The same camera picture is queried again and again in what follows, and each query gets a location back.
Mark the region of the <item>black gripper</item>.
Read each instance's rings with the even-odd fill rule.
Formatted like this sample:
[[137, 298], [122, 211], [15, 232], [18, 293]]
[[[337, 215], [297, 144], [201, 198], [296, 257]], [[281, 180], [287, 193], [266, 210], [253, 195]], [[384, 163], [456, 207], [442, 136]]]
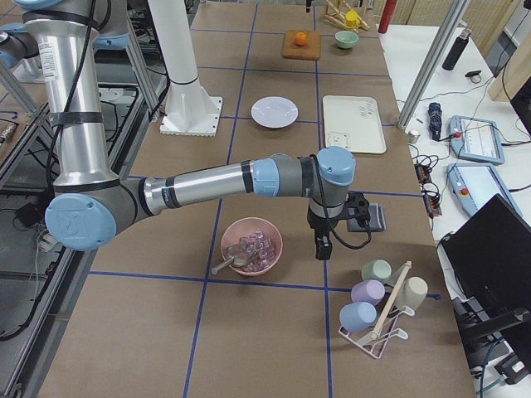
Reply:
[[317, 260], [329, 260], [333, 251], [333, 243], [330, 238], [331, 221], [325, 216], [321, 217], [308, 211], [307, 222], [314, 232], [315, 258]]

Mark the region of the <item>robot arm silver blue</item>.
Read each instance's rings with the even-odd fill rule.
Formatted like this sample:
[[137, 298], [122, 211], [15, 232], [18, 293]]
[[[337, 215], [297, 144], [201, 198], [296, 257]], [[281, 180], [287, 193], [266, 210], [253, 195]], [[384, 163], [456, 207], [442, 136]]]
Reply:
[[35, 61], [41, 69], [37, 40], [21, 22], [11, 22], [1, 26], [1, 62], [12, 69], [21, 61]]
[[315, 155], [285, 155], [209, 167], [166, 178], [129, 176], [133, 147], [109, 158], [94, 52], [133, 41], [124, 1], [21, 1], [22, 18], [36, 40], [55, 133], [49, 157], [59, 164], [46, 227], [66, 248], [96, 250], [139, 221], [167, 209], [252, 193], [305, 197], [316, 258], [327, 260], [335, 226], [360, 215], [364, 199], [349, 191], [355, 160], [339, 147]]

